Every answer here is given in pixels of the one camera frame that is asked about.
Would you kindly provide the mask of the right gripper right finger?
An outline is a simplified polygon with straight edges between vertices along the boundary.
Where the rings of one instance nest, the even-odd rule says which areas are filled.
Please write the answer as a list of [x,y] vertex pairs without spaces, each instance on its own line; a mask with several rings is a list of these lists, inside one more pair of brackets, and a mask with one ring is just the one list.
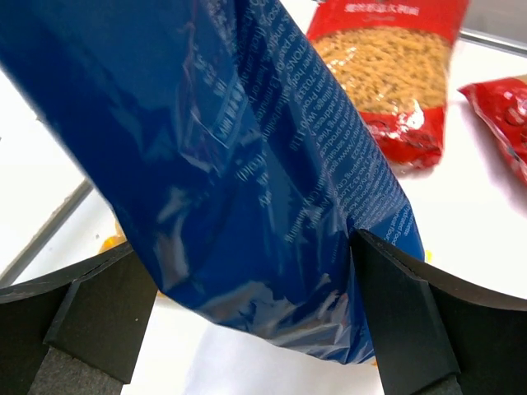
[[474,285],[366,230],[351,239],[386,394],[524,394],[526,301]]

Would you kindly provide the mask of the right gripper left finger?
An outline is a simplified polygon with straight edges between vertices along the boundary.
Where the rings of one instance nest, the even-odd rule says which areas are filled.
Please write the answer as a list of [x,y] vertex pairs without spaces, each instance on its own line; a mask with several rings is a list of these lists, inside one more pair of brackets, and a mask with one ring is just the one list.
[[157,288],[130,244],[1,290],[3,394],[119,394]]

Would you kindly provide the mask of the blue orange pasta bag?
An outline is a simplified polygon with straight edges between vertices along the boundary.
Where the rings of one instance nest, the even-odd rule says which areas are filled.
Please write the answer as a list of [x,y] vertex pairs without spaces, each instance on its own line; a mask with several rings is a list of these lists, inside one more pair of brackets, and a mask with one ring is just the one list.
[[413,210],[279,1],[4,1],[1,65],[161,291],[321,360],[374,355],[349,240]]

